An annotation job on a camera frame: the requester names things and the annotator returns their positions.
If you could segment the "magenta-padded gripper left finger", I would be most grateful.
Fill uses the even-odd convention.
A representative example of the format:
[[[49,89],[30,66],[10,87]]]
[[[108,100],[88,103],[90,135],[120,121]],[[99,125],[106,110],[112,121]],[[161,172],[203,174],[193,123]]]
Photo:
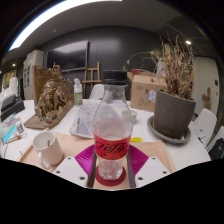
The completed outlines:
[[[53,173],[82,187],[92,188],[95,182],[96,154],[93,145],[66,152]]]

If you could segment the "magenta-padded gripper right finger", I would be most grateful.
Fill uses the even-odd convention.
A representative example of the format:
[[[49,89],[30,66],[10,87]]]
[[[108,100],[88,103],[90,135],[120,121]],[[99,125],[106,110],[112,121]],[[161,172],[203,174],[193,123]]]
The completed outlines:
[[[131,144],[127,154],[129,186],[140,188],[171,173],[171,156],[164,144]]]

